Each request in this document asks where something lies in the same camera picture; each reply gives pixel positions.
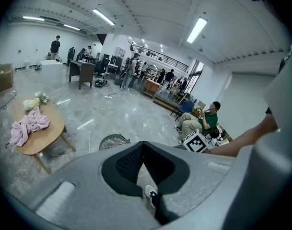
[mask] marble floor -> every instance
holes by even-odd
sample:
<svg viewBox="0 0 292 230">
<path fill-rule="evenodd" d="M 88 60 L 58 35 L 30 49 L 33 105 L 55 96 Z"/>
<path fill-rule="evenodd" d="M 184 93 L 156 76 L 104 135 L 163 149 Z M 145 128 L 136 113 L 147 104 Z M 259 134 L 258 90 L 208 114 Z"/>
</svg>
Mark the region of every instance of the marble floor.
<svg viewBox="0 0 292 230">
<path fill-rule="evenodd" d="M 69 69 L 64 67 L 62 79 L 49 81 L 43 78 L 40 71 L 22 70 L 14 74 L 14 87 L 1 93 L 0 106 L 12 96 L 13 90 L 17 97 L 43 91 L 54 103 L 67 99 L 57 108 L 63 115 L 67 127 L 66 138 L 77 149 L 74 154 L 66 144 L 58 139 L 41 154 L 41 160 L 52 173 L 76 156 L 90 152 L 98 152 L 100 141 L 109 134 L 121 134 L 131 142 L 156 141 L 165 145 L 175 146 L 180 139 L 174 129 L 175 118 L 170 112 L 154 104 L 151 98 L 136 90 L 119 92 L 113 99 L 104 96 L 119 91 L 119 86 L 113 80 L 109 86 L 89 88 L 86 84 L 78 89 L 77 77 L 69 83 Z M 13 123 L 12 100 L 7 109 L 0 109 L 0 184 L 2 187 L 20 198 L 32 185 L 39 183 L 48 174 L 33 160 L 21 154 L 15 146 L 5 144 L 10 139 L 10 129 Z M 100 118 L 90 139 L 90 133 Z M 77 129 L 85 122 L 91 123 Z"/>
</svg>

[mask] pink cloth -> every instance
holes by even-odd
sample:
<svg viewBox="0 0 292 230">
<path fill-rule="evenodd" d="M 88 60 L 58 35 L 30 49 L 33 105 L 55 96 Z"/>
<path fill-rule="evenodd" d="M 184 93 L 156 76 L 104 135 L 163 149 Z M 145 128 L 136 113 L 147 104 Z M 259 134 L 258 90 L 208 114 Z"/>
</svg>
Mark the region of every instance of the pink cloth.
<svg viewBox="0 0 292 230">
<path fill-rule="evenodd" d="M 50 124 L 48 116 L 42 116 L 39 107 L 34 108 L 28 115 L 25 115 L 19 122 L 12 124 L 10 144 L 22 147 L 27 141 L 28 134 L 47 128 Z"/>
</svg>

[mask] sneaker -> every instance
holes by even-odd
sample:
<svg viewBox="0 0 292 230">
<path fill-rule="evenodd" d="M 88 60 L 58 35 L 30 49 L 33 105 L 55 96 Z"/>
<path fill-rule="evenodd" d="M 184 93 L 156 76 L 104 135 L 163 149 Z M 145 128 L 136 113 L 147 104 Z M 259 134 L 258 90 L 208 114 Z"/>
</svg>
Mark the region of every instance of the sneaker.
<svg viewBox="0 0 292 230">
<path fill-rule="evenodd" d="M 151 206 L 155 208 L 154 205 L 156 205 L 157 201 L 157 193 L 155 189 L 150 185 L 146 185 L 144 188 L 144 193 L 150 199 Z"/>
<path fill-rule="evenodd" d="M 179 133 L 182 133 L 182 129 L 179 128 L 177 125 L 175 125 L 175 129 L 176 129 Z"/>
<path fill-rule="evenodd" d="M 183 142 L 184 142 L 184 141 L 185 141 L 185 138 L 180 139 L 178 142 L 179 142 L 180 145 L 183 145 Z"/>
</svg>

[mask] white ceiling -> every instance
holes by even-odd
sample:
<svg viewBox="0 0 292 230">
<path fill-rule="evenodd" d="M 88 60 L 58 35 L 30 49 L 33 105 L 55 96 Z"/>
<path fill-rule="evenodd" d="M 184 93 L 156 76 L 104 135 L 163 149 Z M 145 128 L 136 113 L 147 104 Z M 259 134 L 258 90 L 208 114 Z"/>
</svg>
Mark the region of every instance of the white ceiling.
<svg viewBox="0 0 292 230">
<path fill-rule="evenodd" d="M 97 8 L 115 22 L 110 26 L 92 12 Z M 288 51 L 283 24 L 260 2 L 250 0 L 16 0 L 7 15 L 21 23 L 22 15 L 45 16 L 78 27 L 86 34 L 115 33 L 144 38 L 215 67 L 254 55 Z M 188 35 L 197 19 L 208 20 L 197 39 Z"/>
</svg>

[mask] ceiling light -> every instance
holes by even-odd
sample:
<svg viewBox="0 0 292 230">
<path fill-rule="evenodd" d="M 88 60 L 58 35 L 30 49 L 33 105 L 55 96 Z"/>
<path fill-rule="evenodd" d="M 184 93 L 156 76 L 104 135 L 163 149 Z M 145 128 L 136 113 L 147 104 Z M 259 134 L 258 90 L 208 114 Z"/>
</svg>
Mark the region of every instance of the ceiling light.
<svg viewBox="0 0 292 230">
<path fill-rule="evenodd" d="M 97 15 L 99 15 L 102 19 L 104 19 L 105 21 L 107 21 L 110 25 L 115 25 L 114 22 L 112 22 L 110 19 L 108 19 L 105 15 L 103 15 L 100 11 L 98 11 L 97 9 L 94 9 L 93 12 L 95 12 Z"/>
<path fill-rule="evenodd" d="M 66 27 L 69 27 L 69 28 L 72 28 L 72 29 L 75 29 L 75 30 L 78 30 L 78 31 L 80 31 L 80 29 L 79 29 L 79 28 L 75 28 L 75 27 L 73 27 L 73 26 L 70 26 L 70 25 L 65 25 L 65 24 L 64 24 L 64 26 L 66 26 Z"/>
<path fill-rule="evenodd" d="M 202 18 L 199 18 L 197 20 L 197 23 L 194 27 L 194 29 L 192 30 L 191 34 L 189 35 L 187 41 L 191 44 L 193 43 L 193 41 L 196 39 L 196 37 L 199 35 L 199 33 L 202 31 L 202 29 L 205 27 L 205 25 L 208 22 Z"/>
<path fill-rule="evenodd" d="M 32 17 L 32 16 L 22 16 L 22 18 L 28 19 L 28 20 L 45 21 L 45 19 L 43 18 Z"/>
</svg>

